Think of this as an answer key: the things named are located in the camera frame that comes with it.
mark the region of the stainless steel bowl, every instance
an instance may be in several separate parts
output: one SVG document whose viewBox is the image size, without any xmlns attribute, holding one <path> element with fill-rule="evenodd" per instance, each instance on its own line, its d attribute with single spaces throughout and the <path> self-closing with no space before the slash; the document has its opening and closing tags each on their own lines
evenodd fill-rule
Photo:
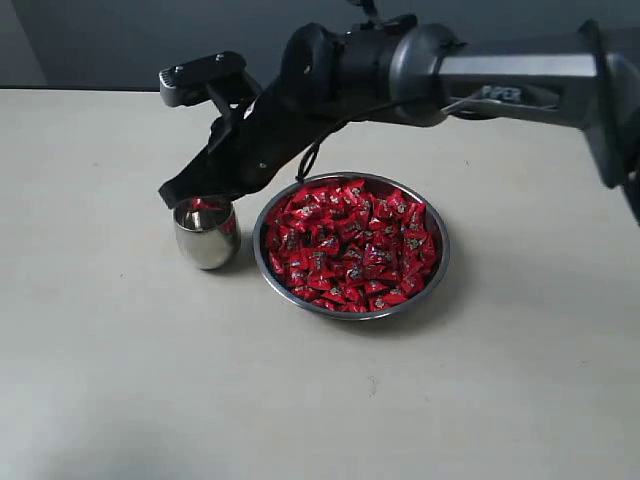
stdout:
<svg viewBox="0 0 640 480">
<path fill-rule="evenodd" d="M 240 229 L 231 202 L 186 200 L 174 209 L 173 220 L 180 251 L 202 270 L 220 268 L 240 248 Z"/>
<path fill-rule="evenodd" d="M 382 318 L 387 317 L 389 315 L 394 315 L 400 312 L 405 312 L 410 308 L 413 308 L 416 304 L 427 298 L 431 295 L 431 292 L 436 288 L 442 277 L 447 270 L 447 266 L 449 265 L 449 236 L 447 234 L 447 229 L 442 221 L 438 212 L 436 212 L 435 208 L 429 204 L 421 195 L 417 194 L 410 188 L 405 187 L 404 185 L 399 184 L 393 180 L 389 180 L 388 178 L 378 177 L 376 175 L 370 175 L 367 173 L 357 173 L 357 172 L 339 172 L 339 173 L 330 173 L 325 175 L 318 175 L 316 177 L 309 178 L 305 181 L 305 186 L 311 187 L 319 187 L 325 183 L 328 183 L 331 180 L 340 179 L 356 179 L 356 178 L 364 178 L 367 185 L 367 190 L 376 193 L 376 194 L 389 194 L 394 188 L 399 188 L 402 190 L 408 197 L 413 198 L 416 201 L 423 202 L 427 205 L 426 215 L 425 215 L 425 224 L 427 231 L 431 232 L 434 240 L 436 242 L 436 246 L 438 251 L 440 252 L 440 258 L 435 268 L 433 269 L 431 276 L 427 279 L 426 286 L 424 290 L 420 293 L 416 294 L 408 301 L 401 303 L 400 305 L 396 305 L 392 308 L 387 308 L 385 310 L 378 310 L 374 312 L 365 312 L 365 313 L 346 313 L 346 312 L 332 312 L 325 308 L 320 308 L 315 305 L 312 305 L 309 302 L 305 302 L 304 300 L 296 297 L 291 292 L 289 292 L 284 285 L 282 285 L 276 276 L 271 272 L 268 263 L 268 254 L 264 247 L 265 241 L 264 236 L 266 235 L 267 226 L 265 225 L 265 219 L 267 214 L 271 211 L 273 207 L 283 198 L 292 195 L 296 190 L 300 188 L 300 184 L 296 183 L 291 185 L 290 187 L 285 188 L 280 193 L 278 193 L 268 204 L 264 207 L 264 210 L 260 213 L 258 220 L 256 221 L 256 226 L 253 229 L 253 250 L 256 256 L 256 261 L 258 263 L 258 267 L 262 272 L 264 278 L 269 282 L 276 292 L 282 295 L 284 298 L 289 300 L 290 302 L 295 303 L 297 306 L 304 308 L 305 310 L 309 310 L 311 312 L 318 313 L 320 315 L 325 315 L 331 318 L 339 319 L 339 320 L 350 320 L 350 321 L 360 321 L 360 320 L 372 320 L 374 318 Z"/>
</svg>

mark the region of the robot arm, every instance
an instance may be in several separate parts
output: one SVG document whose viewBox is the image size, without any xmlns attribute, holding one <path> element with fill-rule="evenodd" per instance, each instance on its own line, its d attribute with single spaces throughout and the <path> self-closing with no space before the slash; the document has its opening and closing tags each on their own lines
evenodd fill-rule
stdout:
<svg viewBox="0 0 640 480">
<path fill-rule="evenodd" d="M 211 99 L 221 112 L 208 144 L 161 187 L 168 207 L 261 190 L 349 121 L 429 127 L 449 112 L 579 128 L 603 183 L 622 186 L 640 222 L 640 29 L 605 36 L 589 21 L 572 35 L 473 46 L 442 25 L 413 15 L 382 22 L 370 0 L 351 3 L 364 4 L 369 21 L 344 35 L 299 29 L 264 91 L 233 52 L 160 73 L 168 105 Z"/>
</svg>

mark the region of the red candy wrapper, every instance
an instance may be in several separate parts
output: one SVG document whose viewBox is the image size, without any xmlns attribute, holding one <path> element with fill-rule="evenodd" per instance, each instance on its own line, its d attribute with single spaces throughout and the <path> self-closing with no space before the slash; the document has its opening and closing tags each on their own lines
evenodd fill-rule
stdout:
<svg viewBox="0 0 640 480">
<path fill-rule="evenodd" d="M 365 307 L 364 305 L 358 305 L 357 303 L 347 303 L 346 305 L 342 306 L 340 311 L 348 313 L 365 313 L 369 310 L 367 310 L 367 307 Z"/>
<path fill-rule="evenodd" d="M 427 239 L 422 243 L 422 246 L 420 248 L 420 259 L 427 269 L 431 269 L 431 267 L 433 267 L 433 265 L 438 261 L 436 246 L 431 235 L 429 235 Z"/>
<path fill-rule="evenodd" d="M 412 203 L 409 207 L 406 219 L 406 227 L 416 232 L 424 232 L 424 212 L 427 206 L 424 203 Z"/>
<path fill-rule="evenodd" d="M 364 252 L 353 244 L 349 245 L 342 254 L 342 261 L 345 265 L 359 264 L 362 263 L 363 259 Z"/>
<path fill-rule="evenodd" d="M 404 199 L 402 191 L 396 189 L 387 198 L 387 203 L 391 207 L 394 218 L 404 219 L 404 214 L 409 209 L 409 203 Z"/>
<path fill-rule="evenodd" d="M 310 273 L 325 274 L 329 272 L 327 267 L 327 254 L 316 248 L 303 248 L 302 255 L 307 257 Z"/>
<path fill-rule="evenodd" d="M 344 292 L 340 287 L 331 287 L 330 290 L 327 290 L 322 294 L 322 298 L 326 298 L 327 300 L 331 300 L 332 302 L 339 303 L 341 305 L 347 303 Z"/>
<path fill-rule="evenodd" d="M 408 297 L 411 297 L 424 289 L 424 281 L 420 275 L 409 275 L 400 282 L 400 288 L 404 290 Z"/>
<path fill-rule="evenodd" d="M 344 296 L 347 300 L 357 303 L 358 305 L 365 304 L 364 293 L 362 293 L 361 288 L 352 287 L 350 285 L 346 285 L 343 288 Z"/>
<path fill-rule="evenodd" d="M 315 290 L 331 290 L 331 281 L 323 275 L 309 275 L 307 284 Z"/>
<path fill-rule="evenodd" d="M 307 274 L 304 270 L 291 268 L 286 276 L 287 287 L 304 287 L 307 284 Z"/>
<path fill-rule="evenodd" d="M 320 206 L 319 203 L 316 203 L 316 202 L 309 203 L 304 207 L 291 212 L 291 215 L 296 220 L 309 220 L 312 218 L 320 218 L 322 217 L 322 214 L 323 214 L 322 207 Z"/>
<path fill-rule="evenodd" d="M 300 270 L 309 269 L 309 259 L 302 252 L 292 253 L 289 257 L 289 267 Z"/>
<path fill-rule="evenodd" d="M 367 225 L 367 228 L 369 228 L 369 230 L 371 230 L 372 232 L 377 232 L 378 230 L 384 230 L 388 226 L 388 222 L 383 222 L 382 220 L 374 216 L 371 218 L 371 220 L 369 220 L 369 225 Z"/>
<path fill-rule="evenodd" d="M 284 275 L 284 265 L 275 253 L 269 252 L 269 262 L 271 263 L 273 273 L 275 273 L 276 275 Z"/>
<path fill-rule="evenodd" d="M 384 265 L 367 265 L 364 267 L 362 273 L 366 280 L 375 280 L 382 275 L 386 267 Z"/>
<path fill-rule="evenodd" d="M 389 287 L 378 280 L 367 280 L 364 283 L 364 291 L 367 292 L 367 295 L 386 292 L 387 290 L 389 290 Z"/>
<path fill-rule="evenodd" d="M 375 232 L 372 235 L 371 245 L 382 250 L 390 250 L 393 247 L 391 239 L 383 232 Z"/>
<path fill-rule="evenodd" d="M 267 250 L 275 252 L 282 245 L 280 241 L 280 232 L 277 226 L 271 225 L 267 228 L 267 235 L 265 236 L 265 245 Z"/>
<path fill-rule="evenodd" d="M 382 300 L 389 305 L 399 305 L 403 302 L 409 300 L 409 298 L 404 294 L 404 292 L 399 288 L 394 288 L 386 295 L 382 296 Z"/>
<path fill-rule="evenodd" d="M 324 298 L 318 298 L 311 303 L 316 307 L 326 308 L 327 310 L 331 310 L 332 312 L 336 311 L 336 306 L 333 303 L 331 303 L 329 300 L 326 300 Z"/>
<path fill-rule="evenodd" d="M 345 201 L 352 207 L 363 205 L 366 199 L 366 192 L 364 191 L 364 180 L 353 180 L 347 183 L 342 189 L 345 194 Z"/>
<path fill-rule="evenodd" d="M 412 255 L 409 257 L 402 257 L 400 261 L 400 266 L 402 268 L 402 276 L 410 277 L 412 275 L 416 275 L 424 269 L 424 263 L 419 260 L 420 257 L 417 255 Z"/>
<path fill-rule="evenodd" d="M 340 252 L 340 242 L 335 235 L 329 235 L 320 245 L 318 250 L 326 253 L 330 257 L 335 257 Z"/>
<path fill-rule="evenodd" d="M 360 228 L 360 224 L 356 220 L 355 214 L 349 215 L 349 217 L 344 220 L 336 220 L 335 226 L 338 235 L 340 235 L 340 240 L 343 242 L 352 240 L 358 232 L 362 230 L 362 228 Z"/>
<path fill-rule="evenodd" d="M 347 282 L 347 285 L 352 287 L 359 287 L 362 285 L 364 283 L 362 267 L 354 265 L 353 267 L 348 268 L 345 274 L 345 281 Z"/>
<path fill-rule="evenodd" d="M 373 215 L 380 220 L 390 220 L 393 217 L 393 209 L 386 200 L 382 198 L 374 198 Z"/>
<path fill-rule="evenodd" d="M 385 308 L 390 308 L 387 302 L 384 301 L 382 297 L 374 297 L 369 299 L 369 311 L 374 312 L 376 310 L 384 310 Z"/>
<path fill-rule="evenodd" d="M 422 244 L 429 238 L 426 232 L 414 232 L 407 230 L 404 232 L 404 244 L 402 246 L 402 256 L 412 257 L 420 253 Z"/>
<path fill-rule="evenodd" d="M 398 264 L 398 256 L 393 250 L 382 250 L 370 243 L 364 251 L 362 264 L 365 267 L 369 265 L 387 265 L 395 268 Z"/>
<path fill-rule="evenodd" d="M 291 227 L 280 226 L 280 250 L 281 257 L 288 258 L 298 250 L 300 235 Z"/>
<path fill-rule="evenodd" d="M 396 284 L 402 280 L 402 274 L 397 270 L 386 270 L 376 277 L 376 280 Z"/>
<path fill-rule="evenodd" d="M 347 267 L 339 260 L 327 260 L 327 266 L 329 271 L 333 273 L 336 278 L 344 278 L 347 273 Z"/>
<path fill-rule="evenodd" d="M 291 293 L 296 297 L 303 299 L 305 302 L 310 302 L 320 296 L 320 292 L 311 287 L 296 287 L 291 290 Z"/>
</svg>

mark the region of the bowl rim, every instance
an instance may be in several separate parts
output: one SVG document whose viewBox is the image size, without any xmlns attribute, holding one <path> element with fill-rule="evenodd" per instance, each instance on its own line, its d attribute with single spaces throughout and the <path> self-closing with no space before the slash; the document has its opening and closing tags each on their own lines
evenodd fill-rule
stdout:
<svg viewBox="0 0 640 480">
<path fill-rule="evenodd" d="M 306 302 L 301 298 L 293 295 L 289 290 L 287 290 L 280 282 L 275 278 L 275 276 L 271 273 L 269 266 L 265 258 L 262 256 L 262 245 L 261 245 L 261 232 L 262 226 L 264 225 L 264 221 L 271 211 L 273 207 L 285 196 L 291 195 L 293 192 L 298 190 L 301 186 L 319 181 L 319 180 L 328 180 L 331 178 L 364 178 L 365 180 L 376 180 L 380 182 L 388 183 L 389 185 L 402 190 L 404 193 L 409 196 L 415 198 L 416 200 L 423 202 L 426 204 L 427 212 L 433 217 L 440 230 L 440 235 L 442 236 L 442 255 L 440 258 L 440 264 L 435 274 L 427 283 L 425 288 L 417 293 L 415 296 L 411 297 L 406 302 L 403 302 L 399 305 L 396 305 L 391 308 L 386 308 L 384 310 L 376 310 L 374 312 L 363 312 L 363 313 L 351 313 L 351 312 L 333 312 L 331 310 L 327 310 L 326 308 L 321 308 L 316 305 L 311 304 L 310 302 Z M 437 212 L 435 208 L 419 193 L 415 192 L 409 187 L 386 177 L 381 177 L 379 175 L 373 175 L 370 173 L 361 173 L 361 172 L 332 172 L 332 173 L 323 173 L 320 175 L 315 175 L 313 177 L 309 177 L 305 179 L 304 183 L 293 183 L 288 187 L 281 190 L 277 193 L 258 215 L 255 226 L 253 228 L 253 252 L 256 257 L 256 263 L 258 268 L 260 269 L 260 273 L 264 277 L 264 279 L 273 287 L 276 292 L 278 292 L 281 296 L 294 303 L 295 305 L 304 308 L 305 310 L 317 313 L 319 315 L 328 316 L 337 320 L 346 320 L 346 321 L 364 321 L 364 320 L 373 320 L 377 318 L 388 317 L 390 315 L 394 315 L 396 313 L 407 311 L 413 305 L 419 303 L 424 300 L 427 296 L 431 294 L 431 292 L 438 286 L 444 277 L 447 268 L 449 266 L 449 259 L 451 255 L 451 245 L 449 240 L 449 234 L 447 232 L 447 227 L 442 220 L 442 217 Z"/>
</svg>

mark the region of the metal bowl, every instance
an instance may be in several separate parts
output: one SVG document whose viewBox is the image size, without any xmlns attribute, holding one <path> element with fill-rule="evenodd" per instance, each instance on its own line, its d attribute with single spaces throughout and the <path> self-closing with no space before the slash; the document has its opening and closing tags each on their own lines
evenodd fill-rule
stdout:
<svg viewBox="0 0 640 480">
<path fill-rule="evenodd" d="M 389 180 L 388 178 L 379 177 L 376 175 L 370 175 L 368 173 L 357 173 L 357 172 L 339 172 L 339 173 L 329 173 L 325 175 L 318 175 L 312 178 L 309 178 L 305 181 L 305 187 L 319 187 L 325 183 L 329 183 L 331 180 L 339 179 L 339 180 L 348 180 L 348 179 L 358 179 L 363 178 L 366 181 L 367 191 L 370 191 L 374 194 L 390 194 L 394 188 L 399 188 L 404 192 L 404 194 L 412 198 L 415 201 L 425 203 L 426 207 L 426 215 L 425 215 L 425 226 L 427 231 L 431 232 L 433 238 L 436 242 L 436 247 L 438 252 L 440 253 L 440 258 L 438 262 L 434 266 L 430 276 L 426 279 L 425 288 L 411 297 L 404 303 L 396 305 L 395 307 L 387 308 L 384 310 L 377 310 L 374 312 L 364 312 L 364 313 L 348 313 L 348 312 L 332 312 L 331 310 L 327 310 L 325 308 L 318 307 L 316 305 L 312 305 L 309 302 L 305 302 L 301 298 L 296 297 L 291 292 L 287 290 L 287 288 L 280 283 L 280 281 L 276 278 L 269 267 L 268 263 L 268 253 L 265 248 L 265 235 L 267 232 L 267 226 L 265 225 L 265 219 L 267 214 L 274 208 L 277 203 L 284 197 L 288 197 L 294 194 L 301 185 L 296 183 L 293 184 L 280 193 L 278 193 L 268 204 L 264 207 L 264 210 L 260 213 L 258 220 L 256 221 L 256 226 L 253 229 L 253 251 L 256 256 L 256 261 L 258 262 L 258 267 L 262 272 L 264 278 L 269 282 L 276 292 L 282 295 L 284 298 L 289 300 L 292 303 L 295 303 L 297 306 L 304 308 L 305 310 L 309 310 L 314 313 L 318 313 L 320 315 L 324 315 L 327 317 L 335 318 L 338 320 L 349 320 L 349 321 L 361 321 L 361 320 L 372 320 L 374 318 L 382 318 L 390 315 L 394 315 L 400 312 L 405 312 L 419 302 L 427 298 L 431 295 L 431 292 L 436 288 L 442 277 L 447 270 L 447 266 L 449 265 L 449 254 L 450 254 L 450 246 L 449 246 L 449 235 L 447 234 L 447 229 L 442 221 L 442 218 L 436 212 L 435 208 L 431 206 L 429 202 L 427 202 L 421 195 L 417 194 L 410 188 L 405 187 L 404 185 L 399 184 L 393 180 Z"/>
</svg>

